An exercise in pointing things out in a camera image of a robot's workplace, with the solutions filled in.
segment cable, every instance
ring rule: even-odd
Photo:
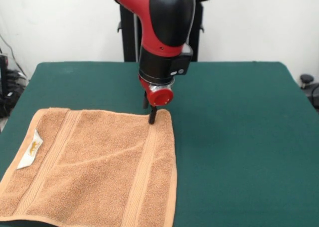
[[[18,68],[20,69],[20,71],[26,76],[25,72],[23,71],[23,69],[21,68],[21,66],[19,65],[19,63],[16,61],[14,53],[13,53],[13,49],[12,47],[5,41],[5,39],[2,37],[1,33],[0,33],[0,38],[1,40],[5,43],[5,45],[7,45],[11,51],[11,55],[12,58],[14,59],[14,62],[16,63],[16,65],[18,66]]]

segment white label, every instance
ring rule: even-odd
[[[34,162],[35,156],[37,151],[39,150],[40,146],[42,145],[43,140],[39,136],[39,133],[37,130],[34,131],[33,140],[28,146],[28,149],[26,150],[25,154],[23,155],[17,170],[28,167],[32,165]]]

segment towel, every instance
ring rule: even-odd
[[[0,183],[0,221],[170,227],[177,171],[168,111],[41,109]]]

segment green tablecloth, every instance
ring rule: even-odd
[[[135,63],[43,63],[0,135],[0,176],[40,108],[145,114]],[[177,77],[176,227],[319,226],[319,116],[280,63],[194,63]],[[32,222],[0,227],[48,226]]]

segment black metal frame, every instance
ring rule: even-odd
[[[7,96],[8,86],[7,86],[7,57],[0,56],[0,72],[1,72],[1,90],[2,96]]]
[[[191,60],[193,62],[198,61],[200,31],[202,30],[204,32],[204,28],[202,26],[204,8],[201,2],[201,0],[196,0],[194,22],[189,35],[189,45],[193,49],[193,57]],[[119,24],[118,31],[120,29],[122,30],[124,61],[138,62],[142,41],[141,22],[136,15],[124,8],[122,5],[120,6],[120,12],[121,22]],[[137,40],[135,40],[135,31],[137,31]]]

